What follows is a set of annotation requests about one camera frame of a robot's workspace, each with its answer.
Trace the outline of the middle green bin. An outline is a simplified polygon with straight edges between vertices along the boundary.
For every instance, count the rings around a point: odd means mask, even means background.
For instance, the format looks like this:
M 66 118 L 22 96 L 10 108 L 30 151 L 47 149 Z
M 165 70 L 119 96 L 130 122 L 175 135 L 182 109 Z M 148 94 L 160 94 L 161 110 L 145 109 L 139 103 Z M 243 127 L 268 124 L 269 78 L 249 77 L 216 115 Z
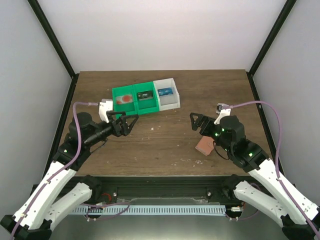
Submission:
M 134 84 L 133 93 L 139 115 L 152 114 L 160 111 L 155 85 L 152 81 Z

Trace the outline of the black card in bin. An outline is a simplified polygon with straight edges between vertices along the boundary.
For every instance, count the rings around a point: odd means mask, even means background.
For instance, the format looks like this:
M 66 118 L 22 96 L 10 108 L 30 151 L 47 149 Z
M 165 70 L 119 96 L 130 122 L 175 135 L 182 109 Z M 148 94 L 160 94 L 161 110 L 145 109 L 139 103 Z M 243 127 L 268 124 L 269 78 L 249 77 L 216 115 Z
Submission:
M 150 100 L 154 98 L 154 94 L 152 90 L 141 91 L 141 92 L 138 92 L 136 95 L 137 95 L 138 101 Z

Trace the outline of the left green bin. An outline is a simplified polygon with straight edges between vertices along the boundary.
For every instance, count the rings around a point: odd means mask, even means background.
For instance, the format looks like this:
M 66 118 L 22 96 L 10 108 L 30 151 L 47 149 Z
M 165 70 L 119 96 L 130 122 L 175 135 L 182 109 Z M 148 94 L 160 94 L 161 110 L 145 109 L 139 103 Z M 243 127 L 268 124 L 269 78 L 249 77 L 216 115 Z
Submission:
M 127 116 L 138 113 L 137 97 L 133 85 L 112 88 L 113 110 Z

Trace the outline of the white bin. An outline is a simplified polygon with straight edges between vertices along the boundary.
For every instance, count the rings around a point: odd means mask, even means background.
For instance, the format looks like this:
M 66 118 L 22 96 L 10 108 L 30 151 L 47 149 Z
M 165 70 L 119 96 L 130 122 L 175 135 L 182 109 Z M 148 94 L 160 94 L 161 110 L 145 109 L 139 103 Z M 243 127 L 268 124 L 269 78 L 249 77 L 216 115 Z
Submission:
M 181 107 L 180 95 L 173 78 L 154 80 L 153 84 L 159 111 L 179 109 Z

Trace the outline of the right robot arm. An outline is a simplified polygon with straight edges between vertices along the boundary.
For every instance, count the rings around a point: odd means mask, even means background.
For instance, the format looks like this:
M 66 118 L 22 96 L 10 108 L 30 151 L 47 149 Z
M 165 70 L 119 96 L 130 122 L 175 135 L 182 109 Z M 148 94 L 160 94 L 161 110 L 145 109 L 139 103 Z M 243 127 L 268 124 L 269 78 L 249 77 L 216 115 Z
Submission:
M 245 180 L 232 175 L 222 188 L 223 198 L 246 202 L 275 221 L 289 240 L 312 240 L 320 231 L 320 208 L 310 201 L 282 173 L 268 154 L 247 139 L 245 127 L 229 110 L 218 118 L 190 113 L 191 127 L 202 136 L 211 137 L 222 147 L 237 167 L 261 183 L 268 194 L 254 188 Z

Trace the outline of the left black frame post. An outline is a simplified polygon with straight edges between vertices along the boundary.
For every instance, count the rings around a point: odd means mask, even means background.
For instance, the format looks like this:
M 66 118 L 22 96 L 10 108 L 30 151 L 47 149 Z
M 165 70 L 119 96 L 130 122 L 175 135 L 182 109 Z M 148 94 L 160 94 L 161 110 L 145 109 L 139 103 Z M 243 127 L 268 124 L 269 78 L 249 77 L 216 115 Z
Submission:
M 65 67 L 68 75 L 73 79 L 76 76 L 76 73 L 65 54 L 53 28 L 51 27 L 50 22 L 48 21 L 40 3 L 38 0 L 27 0 L 31 9 L 33 10 L 35 16 L 37 17 L 40 25 L 42 26 L 44 32 L 46 33 L 49 41 L 51 42 L 53 48 L 55 49 L 58 57 L 60 58 L 63 66 Z

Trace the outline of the black aluminium front rail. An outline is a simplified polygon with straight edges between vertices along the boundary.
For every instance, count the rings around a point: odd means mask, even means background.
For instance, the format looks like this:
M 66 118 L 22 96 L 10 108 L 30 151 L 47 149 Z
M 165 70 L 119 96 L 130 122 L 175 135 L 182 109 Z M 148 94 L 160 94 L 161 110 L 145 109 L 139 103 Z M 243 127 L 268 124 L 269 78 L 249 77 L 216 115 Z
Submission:
M 101 190 L 118 199 L 196 198 L 231 202 L 223 193 L 230 176 L 98 176 Z

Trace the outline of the green bin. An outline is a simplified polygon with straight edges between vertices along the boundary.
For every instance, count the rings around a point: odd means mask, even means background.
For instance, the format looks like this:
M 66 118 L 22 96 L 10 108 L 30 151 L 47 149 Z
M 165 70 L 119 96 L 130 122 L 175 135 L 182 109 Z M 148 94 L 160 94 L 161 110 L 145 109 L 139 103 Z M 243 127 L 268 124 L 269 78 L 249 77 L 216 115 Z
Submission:
M 139 115 L 152 114 L 160 111 L 155 85 L 152 81 L 134 84 L 133 93 Z
M 138 113 L 137 97 L 133 85 L 112 88 L 113 110 L 127 116 Z

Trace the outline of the black frame post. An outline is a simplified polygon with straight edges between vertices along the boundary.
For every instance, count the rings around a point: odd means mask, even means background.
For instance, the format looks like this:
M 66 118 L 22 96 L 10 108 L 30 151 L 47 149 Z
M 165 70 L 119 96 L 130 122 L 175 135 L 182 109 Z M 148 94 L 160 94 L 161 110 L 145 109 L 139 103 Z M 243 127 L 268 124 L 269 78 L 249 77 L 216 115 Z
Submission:
M 262 61 L 264 60 L 266 54 L 268 53 L 270 47 L 272 46 L 274 40 L 276 39 L 278 33 L 280 32 L 283 24 L 285 23 L 287 17 L 289 16 L 291 10 L 295 6 L 297 0 L 286 0 L 279 15 L 277 16 L 269 34 L 267 35 L 260 51 L 257 54 L 250 70 L 247 72 L 249 76 L 253 77 L 260 67 Z
M 63 66 L 65 67 L 68 75 L 73 79 L 76 76 L 76 73 L 65 54 L 53 28 L 51 27 L 50 22 L 48 21 L 40 3 L 38 0 L 27 0 L 31 9 L 33 10 L 35 16 L 37 17 L 40 25 L 42 26 L 44 32 L 46 33 L 49 41 L 51 42 L 53 48 L 55 49 L 58 57 L 60 58 Z

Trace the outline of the blue card in bin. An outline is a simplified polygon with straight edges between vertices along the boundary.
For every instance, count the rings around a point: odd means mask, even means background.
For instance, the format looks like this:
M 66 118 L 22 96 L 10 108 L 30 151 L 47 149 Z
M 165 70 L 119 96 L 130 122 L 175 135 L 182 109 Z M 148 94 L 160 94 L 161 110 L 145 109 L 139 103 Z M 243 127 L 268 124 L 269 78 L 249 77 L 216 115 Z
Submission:
M 173 95 L 173 90 L 171 87 L 161 88 L 157 90 L 159 97 Z

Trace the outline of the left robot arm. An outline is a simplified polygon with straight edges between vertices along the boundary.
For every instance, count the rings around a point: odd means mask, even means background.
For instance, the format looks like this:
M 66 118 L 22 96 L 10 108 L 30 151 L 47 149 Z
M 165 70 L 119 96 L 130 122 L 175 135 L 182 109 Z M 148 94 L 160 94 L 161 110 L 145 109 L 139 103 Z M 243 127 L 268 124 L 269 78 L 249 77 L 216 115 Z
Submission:
M 91 175 L 80 179 L 75 187 L 59 198 L 65 185 L 91 156 L 91 147 L 105 144 L 109 136 L 131 133 L 139 116 L 108 111 L 106 121 L 96 123 L 87 112 L 73 115 L 63 144 L 29 199 L 13 215 L 5 215 L 0 224 L 12 240 L 48 240 L 54 230 L 75 207 L 96 203 L 102 196 L 102 183 Z

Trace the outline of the right black frame post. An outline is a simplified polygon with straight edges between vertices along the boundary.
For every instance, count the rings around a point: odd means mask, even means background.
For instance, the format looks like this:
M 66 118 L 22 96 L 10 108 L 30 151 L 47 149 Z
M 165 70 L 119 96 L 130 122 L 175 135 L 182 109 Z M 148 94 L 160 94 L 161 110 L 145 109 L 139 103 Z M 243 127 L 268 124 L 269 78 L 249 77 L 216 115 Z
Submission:
M 272 46 L 274 40 L 276 39 L 278 33 L 280 32 L 283 24 L 285 23 L 287 17 L 289 16 L 291 10 L 295 6 L 297 0 L 286 0 L 279 15 L 277 16 L 269 34 L 267 35 L 260 51 L 257 54 L 250 70 L 247 72 L 249 76 L 253 77 L 260 67 L 262 61 L 264 60 L 266 54 L 268 53 L 270 47 Z

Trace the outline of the red white card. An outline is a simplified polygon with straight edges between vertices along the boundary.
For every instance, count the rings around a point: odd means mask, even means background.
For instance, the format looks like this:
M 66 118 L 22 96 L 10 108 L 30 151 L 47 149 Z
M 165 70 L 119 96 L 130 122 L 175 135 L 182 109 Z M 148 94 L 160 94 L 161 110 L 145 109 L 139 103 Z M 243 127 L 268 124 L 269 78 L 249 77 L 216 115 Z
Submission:
M 130 104 L 134 102 L 131 94 L 118 95 L 115 100 L 117 105 Z

